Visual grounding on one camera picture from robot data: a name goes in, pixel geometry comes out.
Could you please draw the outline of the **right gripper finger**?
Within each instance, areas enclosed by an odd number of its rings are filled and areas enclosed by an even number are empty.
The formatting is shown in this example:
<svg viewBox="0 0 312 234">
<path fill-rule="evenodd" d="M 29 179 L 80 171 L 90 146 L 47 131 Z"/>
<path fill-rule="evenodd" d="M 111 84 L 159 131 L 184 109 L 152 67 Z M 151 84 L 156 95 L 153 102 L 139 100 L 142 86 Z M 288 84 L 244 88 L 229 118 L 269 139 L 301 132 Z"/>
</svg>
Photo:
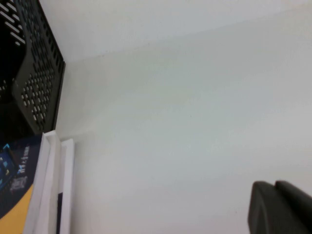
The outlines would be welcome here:
<svg viewBox="0 0 312 234">
<path fill-rule="evenodd" d="M 312 197 L 287 181 L 253 183 L 248 212 L 251 234 L 310 234 Z"/>
</svg>

